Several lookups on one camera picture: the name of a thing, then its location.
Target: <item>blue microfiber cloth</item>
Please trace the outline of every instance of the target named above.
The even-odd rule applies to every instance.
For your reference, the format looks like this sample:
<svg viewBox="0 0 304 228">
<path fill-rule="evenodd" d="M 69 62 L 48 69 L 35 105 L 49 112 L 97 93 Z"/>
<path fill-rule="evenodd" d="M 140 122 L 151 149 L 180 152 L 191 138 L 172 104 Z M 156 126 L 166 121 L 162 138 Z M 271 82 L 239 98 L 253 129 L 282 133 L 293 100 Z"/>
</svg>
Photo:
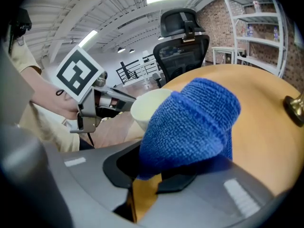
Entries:
<svg viewBox="0 0 304 228">
<path fill-rule="evenodd" d="M 196 78 L 159 106 L 142 139 L 139 178 L 222 154 L 232 159 L 231 128 L 238 99 L 221 85 Z"/>
</svg>

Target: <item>floor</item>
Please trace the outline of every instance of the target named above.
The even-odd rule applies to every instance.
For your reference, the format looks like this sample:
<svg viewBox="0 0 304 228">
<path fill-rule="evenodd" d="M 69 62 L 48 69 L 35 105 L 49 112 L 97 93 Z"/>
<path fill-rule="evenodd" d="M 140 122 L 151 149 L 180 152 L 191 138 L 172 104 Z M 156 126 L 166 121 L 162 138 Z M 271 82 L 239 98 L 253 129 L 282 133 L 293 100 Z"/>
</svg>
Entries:
<svg viewBox="0 0 304 228">
<path fill-rule="evenodd" d="M 147 85 L 143 81 L 140 81 L 126 87 L 123 87 L 123 84 L 121 84 L 116 88 L 133 97 L 138 97 L 150 90 L 157 89 L 158 86 L 156 84 L 156 81 L 151 78 L 148 80 Z M 94 147 L 103 148 L 125 142 L 124 140 L 133 121 L 134 120 L 130 112 L 124 112 L 114 118 L 101 122 L 96 131 L 91 134 L 94 142 Z M 81 134 L 80 136 L 88 143 L 90 143 L 87 134 Z"/>
</svg>

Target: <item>tan tabletop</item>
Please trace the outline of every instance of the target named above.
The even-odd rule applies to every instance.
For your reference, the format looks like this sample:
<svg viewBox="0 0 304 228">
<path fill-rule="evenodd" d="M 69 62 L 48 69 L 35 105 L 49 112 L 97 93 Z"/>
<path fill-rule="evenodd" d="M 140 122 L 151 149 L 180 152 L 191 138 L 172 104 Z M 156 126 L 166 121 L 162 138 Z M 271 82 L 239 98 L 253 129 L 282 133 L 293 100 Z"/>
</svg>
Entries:
<svg viewBox="0 0 304 228">
<path fill-rule="evenodd" d="M 221 84 L 240 101 L 241 114 L 232 128 L 233 162 L 260 180 L 274 195 L 292 187 L 303 167 L 304 127 L 292 122 L 282 100 L 286 95 L 297 97 L 300 93 L 267 71 L 232 64 L 189 71 L 164 88 L 180 91 L 196 77 Z M 126 139 L 142 136 L 143 131 L 134 122 Z M 159 176 L 151 180 L 150 188 L 160 180 Z M 137 180 L 133 187 L 141 189 L 142 185 L 143 181 Z"/>
</svg>

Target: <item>railing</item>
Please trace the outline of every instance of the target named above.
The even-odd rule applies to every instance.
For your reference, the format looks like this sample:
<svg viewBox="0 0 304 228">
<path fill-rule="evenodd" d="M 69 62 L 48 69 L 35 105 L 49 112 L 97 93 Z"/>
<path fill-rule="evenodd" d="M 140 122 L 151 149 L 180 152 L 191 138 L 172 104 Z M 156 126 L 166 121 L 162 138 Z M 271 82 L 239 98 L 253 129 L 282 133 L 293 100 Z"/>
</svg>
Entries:
<svg viewBox="0 0 304 228">
<path fill-rule="evenodd" d="M 147 57 L 143 57 L 144 61 L 147 59 L 154 60 L 154 55 L 150 54 Z M 145 72 L 147 75 L 150 75 L 151 73 L 157 71 L 153 64 L 154 64 L 154 62 L 144 66 L 144 69 L 145 69 Z M 139 60 L 136 60 L 136 61 L 133 61 L 133 62 L 125 65 L 124 67 L 121 67 L 116 70 L 116 72 L 123 84 L 125 84 L 131 80 L 138 79 L 143 76 L 142 68 L 139 67 L 139 65 L 140 65 Z"/>
</svg>

